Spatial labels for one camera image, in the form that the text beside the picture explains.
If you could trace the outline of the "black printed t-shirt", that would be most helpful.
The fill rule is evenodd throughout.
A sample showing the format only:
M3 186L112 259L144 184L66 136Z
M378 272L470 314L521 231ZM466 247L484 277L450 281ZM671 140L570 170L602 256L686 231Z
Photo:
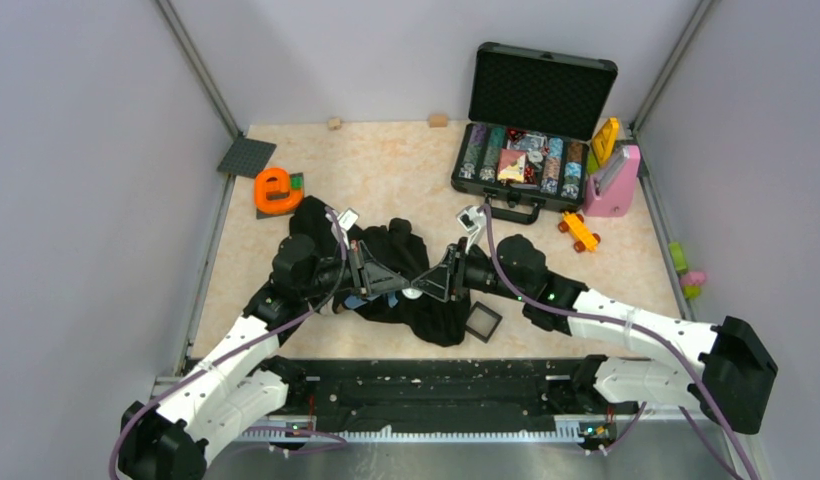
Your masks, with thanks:
M321 257L339 253L326 208L322 200L307 196L289 220L289 232L313 240L315 251ZM406 278L430 268L427 246L407 219L396 217L387 225L364 229L354 226L348 236L351 240L363 241L377 261ZM444 303L426 295L410 299L402 292L393 292L363 301L352 299L348 292L341 292L335 294L331 303L322 307L319 313L336 316L353 311L367 321L406 325L421 340L450 347L463 342L469 310L467 298Z

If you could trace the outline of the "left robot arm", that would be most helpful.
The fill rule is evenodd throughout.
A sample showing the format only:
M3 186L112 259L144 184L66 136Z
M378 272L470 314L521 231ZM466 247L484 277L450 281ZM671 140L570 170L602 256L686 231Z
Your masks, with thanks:
M284 239L268 283L225 338L177 384L124 414L109 459L113 479L201 479L215 458L259 418L305 404L306 386L260 368L291 332L343 294L417 299L414 281L342 234L325 255L306 235Z

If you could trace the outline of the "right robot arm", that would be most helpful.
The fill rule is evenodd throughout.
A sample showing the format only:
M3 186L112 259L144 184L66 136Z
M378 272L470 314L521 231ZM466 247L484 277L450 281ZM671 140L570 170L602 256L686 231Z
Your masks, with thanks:
M699 408L736 433L761 430L778 367L745 320L687 321L612 299L550 270L545 254L522 235L501 240L491 253L465 240L451 244L411 285L440 301L469 291L519 300L523 315L542 330L637 354L635 360L588 361L572 385L575 404L586 412L608 403L653 402Z

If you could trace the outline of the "yellow toy car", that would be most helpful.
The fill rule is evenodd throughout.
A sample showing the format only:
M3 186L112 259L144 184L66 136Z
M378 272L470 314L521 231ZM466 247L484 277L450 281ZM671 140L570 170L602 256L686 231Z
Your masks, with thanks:
M580 213L563 212L557 228L572 237L573 249L577 253L595 252L601 243L601 237L586 226Z

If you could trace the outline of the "small wooden block right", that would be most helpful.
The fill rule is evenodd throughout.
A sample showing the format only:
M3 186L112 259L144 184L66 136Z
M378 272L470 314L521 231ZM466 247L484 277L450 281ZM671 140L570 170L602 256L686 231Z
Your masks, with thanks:
M427 118L430 128L444 128L449 124L449 117L446 114L431 114Z

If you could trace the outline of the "dark grey lego baseplate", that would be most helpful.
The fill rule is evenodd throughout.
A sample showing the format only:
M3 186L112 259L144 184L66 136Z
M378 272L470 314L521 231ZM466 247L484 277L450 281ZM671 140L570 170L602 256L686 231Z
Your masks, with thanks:
M223 156L216 171L255 179L266 169L276 148L274 143L239 136Z

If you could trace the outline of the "pink box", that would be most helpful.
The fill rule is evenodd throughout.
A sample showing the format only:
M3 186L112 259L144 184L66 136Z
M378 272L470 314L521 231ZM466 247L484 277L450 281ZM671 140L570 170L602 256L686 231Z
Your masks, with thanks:
M605 166L589 176L583 213L601 218L625 216L633 201L640 162L637 145L618 146Z

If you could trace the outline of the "black poker chip case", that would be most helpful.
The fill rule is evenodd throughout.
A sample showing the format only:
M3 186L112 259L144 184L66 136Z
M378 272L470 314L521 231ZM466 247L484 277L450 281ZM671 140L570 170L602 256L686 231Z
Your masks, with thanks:
M589 142L618 76L608 59L481 44L450 182L501 200L497 219L533 224L541 210L578 211Z

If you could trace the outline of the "yellow toy piece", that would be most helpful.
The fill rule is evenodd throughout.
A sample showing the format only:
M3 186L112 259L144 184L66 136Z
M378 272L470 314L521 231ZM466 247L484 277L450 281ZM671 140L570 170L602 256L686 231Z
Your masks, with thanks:
M616 117L609 117L591 139L587 159L589 175L603 168L608 162L614 151L619 129L619 120Z

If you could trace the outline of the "green and pink toy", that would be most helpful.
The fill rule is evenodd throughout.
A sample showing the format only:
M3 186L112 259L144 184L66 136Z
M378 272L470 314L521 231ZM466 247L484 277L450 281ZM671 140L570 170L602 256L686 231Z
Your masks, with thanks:
M699 297L702 287L707 282L706 273L689 267L683 247L679 242L670 242L667 247L684 298L692 300Z

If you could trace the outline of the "lower black square frame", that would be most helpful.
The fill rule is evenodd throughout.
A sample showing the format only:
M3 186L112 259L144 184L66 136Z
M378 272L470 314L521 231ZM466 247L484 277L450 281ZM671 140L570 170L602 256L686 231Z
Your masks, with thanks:
M501 314L476 301L470 308L465 330L481 342L488 343L502 320L503 316Z

